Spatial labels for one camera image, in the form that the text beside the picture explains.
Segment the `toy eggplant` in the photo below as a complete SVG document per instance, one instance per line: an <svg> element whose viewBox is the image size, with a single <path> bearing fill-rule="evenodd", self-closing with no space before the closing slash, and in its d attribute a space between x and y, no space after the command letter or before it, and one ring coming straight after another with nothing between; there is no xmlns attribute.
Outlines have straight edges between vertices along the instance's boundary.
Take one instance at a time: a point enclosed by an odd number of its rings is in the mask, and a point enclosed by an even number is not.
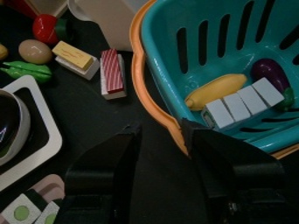
<svg viewBox="0 0 299 224"><path fill-rule="evenodd" d="M196 88L184 99L189 110L201 110L208 102L236 93L246 82L242 73L229 73Z"/></svg>
<svg viewBox="0 0 299 224"><path fill-rule="evenodd" d="M51 78L51 71L45 65L39 66L22 61L3 62L2 64L9 68L0 67L0 70L13 79L29 74L38 83L43 83Z"/></svg>
<svg viewBox="0 0 299 224"><path fill-rule="evenodd" d="M274 105L274 108L286 111L294 103L294 93L280 65L272 59L260 59L253 63L249 75L252 81L266 78L284 97L284 100Z"/></svg>

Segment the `green toy vegetable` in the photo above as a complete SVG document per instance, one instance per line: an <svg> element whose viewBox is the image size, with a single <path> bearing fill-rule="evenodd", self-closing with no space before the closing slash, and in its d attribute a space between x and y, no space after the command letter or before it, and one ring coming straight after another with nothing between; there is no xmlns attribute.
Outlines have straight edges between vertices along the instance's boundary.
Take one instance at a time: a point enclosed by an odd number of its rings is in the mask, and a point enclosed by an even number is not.
<svg viewBox="0 0 299 224"><path fill-rule="evenodd" d="M38 83L46 82L51 78L51 71L45 65L34 65L22 61L3 62L9 68L0 67L0 70L9 74L13 79L29 74Z"/></svg>

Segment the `purple eggplant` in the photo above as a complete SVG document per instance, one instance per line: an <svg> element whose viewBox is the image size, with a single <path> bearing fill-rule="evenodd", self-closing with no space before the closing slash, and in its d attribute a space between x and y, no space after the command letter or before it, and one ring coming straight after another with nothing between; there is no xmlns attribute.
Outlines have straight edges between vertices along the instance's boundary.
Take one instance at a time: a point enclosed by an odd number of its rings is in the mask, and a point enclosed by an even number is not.
<svg viewBox="0 0 299 224"><path fill-rule="evenodd" d="M284 69L280 65L272 59L260 59L253 63L249 75L252 81L266 78L276 90L284 96L284 100L274 105L274 108L286 111L294 103L294 93Z"/></svg>

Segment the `toy banana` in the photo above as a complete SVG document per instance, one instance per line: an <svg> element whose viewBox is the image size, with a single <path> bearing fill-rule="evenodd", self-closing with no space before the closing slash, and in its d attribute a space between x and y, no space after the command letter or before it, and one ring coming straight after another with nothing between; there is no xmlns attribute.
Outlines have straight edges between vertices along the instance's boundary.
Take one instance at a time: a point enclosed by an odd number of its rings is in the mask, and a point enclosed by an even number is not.
<svg viewBox="0 0 299 224"><path fill-rule="evenodd" d="M220 76L189 93L184 99L186 107L193 111L201 110L208 102L236 93L245 82L246 76L242 73Z"/></svg>
<svg viewBox="0 0 299 224"><path fill-rule="evenodd" d="M37 66L22 61L3 62L2 64L9 68L0 67L0 70L9 74L13 79L29 74L37 82L43 83L51 78L51 71L45 65Z"/></svg>

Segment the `basket handle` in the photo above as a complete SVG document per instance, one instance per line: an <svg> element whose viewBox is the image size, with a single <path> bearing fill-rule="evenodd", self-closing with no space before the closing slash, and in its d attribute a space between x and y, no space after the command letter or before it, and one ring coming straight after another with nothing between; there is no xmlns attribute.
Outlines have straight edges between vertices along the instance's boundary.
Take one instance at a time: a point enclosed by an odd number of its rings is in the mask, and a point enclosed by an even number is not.
<svg viewBox="0 0 299 224"><path fill-rule="evenodd" d="M145 88L145 80L144 80L144 68L145 68L145 52L142 49L141 41L140 41L140 28L141 22L145 15L145 12L153 5L154 0L149 0L138 12L134 15L130 29L129 29L129 39L130 45L133 48L133 58L132 58L132 80L134 86L134 92L138 97L140 102L144 105L146 112L150 114L153 119L168 129L172 139L178 146L181 152L188 156L188 151L182 141L182 133L180 125L176 119L166 114L161 108L156 105L150 95L148 94Z"/></svg>

